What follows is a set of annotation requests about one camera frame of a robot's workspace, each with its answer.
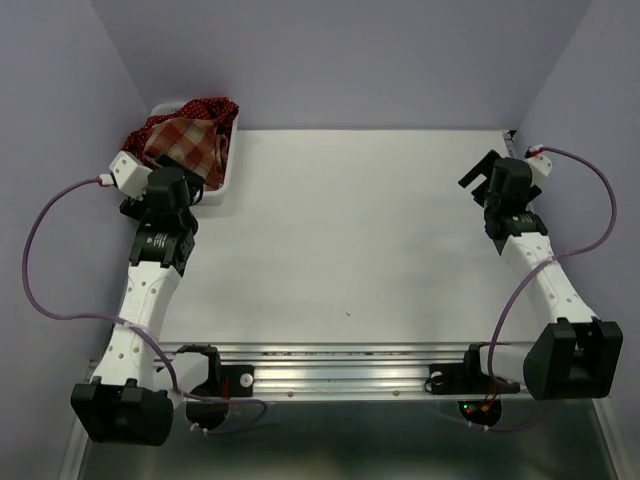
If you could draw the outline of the red plaid skirt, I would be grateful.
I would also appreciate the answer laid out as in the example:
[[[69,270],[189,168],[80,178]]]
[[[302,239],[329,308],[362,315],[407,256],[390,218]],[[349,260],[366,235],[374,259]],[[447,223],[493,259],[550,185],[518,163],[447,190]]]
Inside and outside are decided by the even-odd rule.
[[[157,166],[158,157],[166,155],[201,176],[206,188],[216,190],[225,175],[229,134],[229,128],[212,120],[167,120],[152,128],[143,159]]]

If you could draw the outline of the red polka dot skirt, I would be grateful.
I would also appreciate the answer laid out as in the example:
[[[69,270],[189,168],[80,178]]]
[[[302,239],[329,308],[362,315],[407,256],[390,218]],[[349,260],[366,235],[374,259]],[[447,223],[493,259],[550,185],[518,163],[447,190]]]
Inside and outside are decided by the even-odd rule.
[[[231,127],[239,113],[237,103],[228,97],[208,97],[187,101],[173,113],[151,114],[145,124],[132,131],[121,149],[143,159],[144,147],[151,136],[152,128],[167,120],[187,118],[190,120],[212,120],[217,126]]]

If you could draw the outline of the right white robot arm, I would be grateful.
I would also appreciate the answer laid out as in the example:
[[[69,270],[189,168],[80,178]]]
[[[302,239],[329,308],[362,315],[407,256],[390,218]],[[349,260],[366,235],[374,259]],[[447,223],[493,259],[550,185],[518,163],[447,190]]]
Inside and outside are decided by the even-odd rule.
[[[531,204],[552,170],[553,148],[534,146],[524,158],[489,151],[459,181],[473,181],[473,200],[482,208],[485,232],[499,256],[521,281],[503,308],[487,343],[468,347],[459,363],[429,367],[424,388],[434,395],[515,394],[536,400],[591,399],[609,395],[623,343],[614,321],[602,320],[564,272],[561,262],[591,252],[611,235],[567,253],[554,252],[549,231]],[[516,300],[527,296],[543,329],[529,347],[500,341]]]

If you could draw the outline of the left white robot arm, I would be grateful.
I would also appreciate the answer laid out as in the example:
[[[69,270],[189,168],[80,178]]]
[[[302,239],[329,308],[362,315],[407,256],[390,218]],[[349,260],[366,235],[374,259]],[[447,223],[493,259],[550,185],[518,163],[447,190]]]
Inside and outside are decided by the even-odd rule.
[[[224,367],[212,345],[187,344],[168,357],[158,337],[172,297],[195,247],[198,222],[191,213],[202,179],[182,167],[151,170],[122,159],[101,176],[126,197],[121,212],[138,223],[119,311],[107,348],[91,379],[75,385],[71,406],[89,438],[99,443],[160,446],[174,413],[187,406],[193,430],[225,433],[230,407],[254,405],[249,391],[230,384],[245,367]]]

